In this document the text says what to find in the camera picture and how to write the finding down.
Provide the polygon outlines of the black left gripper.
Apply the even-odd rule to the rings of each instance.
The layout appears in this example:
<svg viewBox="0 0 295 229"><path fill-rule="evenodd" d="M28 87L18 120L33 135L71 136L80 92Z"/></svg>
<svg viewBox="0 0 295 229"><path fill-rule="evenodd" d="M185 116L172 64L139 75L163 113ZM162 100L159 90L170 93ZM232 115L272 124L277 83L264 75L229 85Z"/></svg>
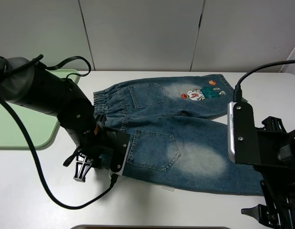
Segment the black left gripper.
<svg viewBox="0 0 295 229"><path fill-rule="evenodd" d="M85 182L86 175L90 168L109 168L112 158L113 146L111 144L111 132L105 126L106 116L96 115L96 130L89 135L86 146L81 146L76 155L75 174L73 179L78 182Z"/></svg>

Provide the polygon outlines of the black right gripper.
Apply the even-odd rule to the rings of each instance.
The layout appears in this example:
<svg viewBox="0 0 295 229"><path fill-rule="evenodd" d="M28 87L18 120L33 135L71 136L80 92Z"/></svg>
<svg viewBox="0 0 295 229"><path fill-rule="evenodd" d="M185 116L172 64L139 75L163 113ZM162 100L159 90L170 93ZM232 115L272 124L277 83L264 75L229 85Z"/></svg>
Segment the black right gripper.
<svg viewBox="0 0 295 229"><path fill-rule="evenodd" d="M295 130L287 132L280 118L269 116L257 130L261 164L255 170L261 181L266 206L241 209L260 224L276 229L295 229Z"/></svg>

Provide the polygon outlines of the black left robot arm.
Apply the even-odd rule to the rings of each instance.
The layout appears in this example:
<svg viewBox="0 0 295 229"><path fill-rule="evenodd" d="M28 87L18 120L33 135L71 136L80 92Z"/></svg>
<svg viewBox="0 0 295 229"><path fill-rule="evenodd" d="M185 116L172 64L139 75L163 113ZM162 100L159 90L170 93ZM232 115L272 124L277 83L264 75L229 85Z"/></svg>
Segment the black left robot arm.
<svg viewBox="0 0 295 229"><path fill-rule="evenodd" d="M81 56L73 56L48 67L41 62L42 58L41 54L31 61L23 57L0 57L0 98L56 117L77 146L63 165L67 167L76 159L74 179L85 182L90 168L101 162L99 156L103 149L97 146L99 126L93 115L94 108L69 76L60 78L52 71L75 60L82 60L87 66L90 63Z"/></svg>

